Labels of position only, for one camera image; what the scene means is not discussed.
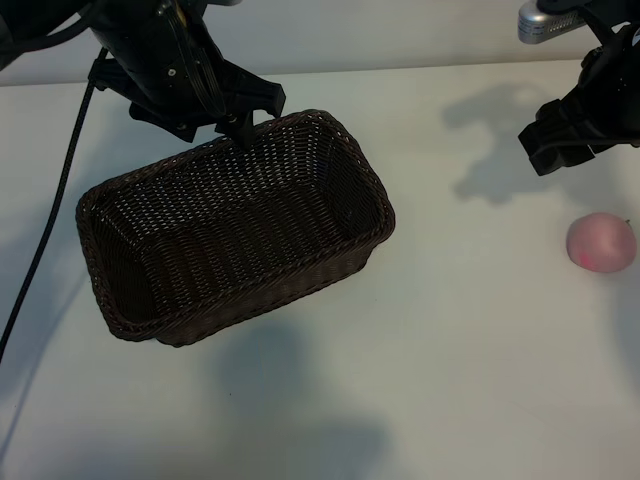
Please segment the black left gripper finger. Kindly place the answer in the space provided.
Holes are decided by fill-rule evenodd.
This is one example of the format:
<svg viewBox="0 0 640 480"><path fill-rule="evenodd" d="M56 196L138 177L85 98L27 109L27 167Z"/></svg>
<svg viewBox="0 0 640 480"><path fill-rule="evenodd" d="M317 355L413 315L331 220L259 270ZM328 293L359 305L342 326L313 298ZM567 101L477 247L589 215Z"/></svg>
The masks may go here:
<svg viewBox="0 0 640 480"><path fill-rule="evenodd" d="M256 138L253 112L227 114L216 123L215 131L231 139L239 148L250 150Z"/></svg>

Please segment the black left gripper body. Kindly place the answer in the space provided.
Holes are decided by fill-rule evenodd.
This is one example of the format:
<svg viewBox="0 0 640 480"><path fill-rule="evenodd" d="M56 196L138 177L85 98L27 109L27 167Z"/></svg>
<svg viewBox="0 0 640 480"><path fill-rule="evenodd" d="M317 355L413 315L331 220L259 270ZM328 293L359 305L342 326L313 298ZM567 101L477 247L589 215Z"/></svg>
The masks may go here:
<svg viewBox="0 0 640 480"><path fill-rule="evenodd" d="M227 114L281 116L281 85L225 59L204 21L206 1L109 1L91 24L111 54L93 73L99 90L131 103L130 116L183 141Z"/></svg>

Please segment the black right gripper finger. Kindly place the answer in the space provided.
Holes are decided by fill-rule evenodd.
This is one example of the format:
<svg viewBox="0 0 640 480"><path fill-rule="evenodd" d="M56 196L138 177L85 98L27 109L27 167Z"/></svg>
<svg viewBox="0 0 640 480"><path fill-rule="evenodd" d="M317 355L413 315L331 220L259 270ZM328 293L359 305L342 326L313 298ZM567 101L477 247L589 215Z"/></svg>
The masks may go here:
<svg viewBox="0 0 640 480"><path fill-rule="evenodd" d="M593 152L596 122L580 98L563 98L544 104L535 121L518 135L528 154L550 149L585 149Z"/></svg>
<svg viewBox="0 0 640 480"><path fill-rule="evenodd" d="M589 146L551 147L537 150L529 155L534 171L546 176L561 168L581 165L595 158Z"/></svg>

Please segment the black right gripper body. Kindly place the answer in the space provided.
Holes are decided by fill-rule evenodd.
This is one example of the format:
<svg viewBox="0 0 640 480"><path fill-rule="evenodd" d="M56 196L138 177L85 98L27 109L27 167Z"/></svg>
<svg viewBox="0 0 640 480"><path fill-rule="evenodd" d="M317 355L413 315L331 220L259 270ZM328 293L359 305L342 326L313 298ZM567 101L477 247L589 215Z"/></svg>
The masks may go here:
<svg viewBox="0 0 640 480"><path fill-rule="evenodd" d="M639 25L623 26L581 62L576 87L563 101L571 125L569 151L639 146Z"/></svg>

